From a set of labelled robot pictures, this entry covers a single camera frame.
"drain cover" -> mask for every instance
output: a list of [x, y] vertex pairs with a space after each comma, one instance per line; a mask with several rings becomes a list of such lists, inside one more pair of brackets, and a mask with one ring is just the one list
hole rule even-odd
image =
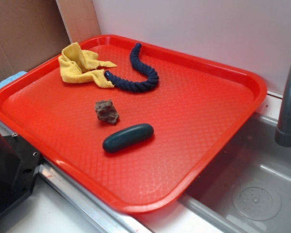
[[233, 193], [233, 204], [241, 215], [257, 221], [275, 217], [281, 208], [278, 193], [260, 182], [238, 186]]

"blue sponge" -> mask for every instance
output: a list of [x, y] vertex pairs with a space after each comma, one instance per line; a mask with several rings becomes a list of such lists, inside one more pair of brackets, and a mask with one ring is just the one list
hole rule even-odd
[[26, 74], [27, 72], [25, 71], [20, 71], [19, 73], [10, 76], [9, 78], [3, 80], [0, 82], [0, 88], [4, 87], [5, 85], [9, 84], [10, 82], [14, 81], [15, 79], [18, 79], [20, 76]]

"blue rope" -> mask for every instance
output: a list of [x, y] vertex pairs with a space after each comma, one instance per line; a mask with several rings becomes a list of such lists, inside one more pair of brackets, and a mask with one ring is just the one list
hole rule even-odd
[[146, 75], [148, 79], [144, 82], [133, 82], [113, 75], [110, 71], [105, 72], [105, 77], [118, 88], [131, 92], [146, 92], [152, 90], [159, 83], [159, 76], [154, 68], [144, 64], [139, 59], [141, 44], [137, 43], [130, 52], [130, 63], [132, 67], [140, 73]]

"yellow cloth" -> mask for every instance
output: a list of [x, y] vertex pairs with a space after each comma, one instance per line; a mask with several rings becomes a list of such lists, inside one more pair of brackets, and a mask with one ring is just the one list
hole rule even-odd
[[104, 74], [104, 69], [98, 67], [117, 67], [112, 62], [98, 60], [98, 54], [88, 50], [81, 50], [79, 44], [72, 43], [62, 50], [58, 58], [60, 74], [66, 83], [95, 82], [99, 87], [114, 87]]

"stainless steel sink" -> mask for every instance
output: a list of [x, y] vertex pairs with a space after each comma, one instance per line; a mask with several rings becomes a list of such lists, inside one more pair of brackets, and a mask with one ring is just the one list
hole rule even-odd
[[276, 124], [254, 114], [180, 202], [224, 232], [291, 233], [291, 148]]

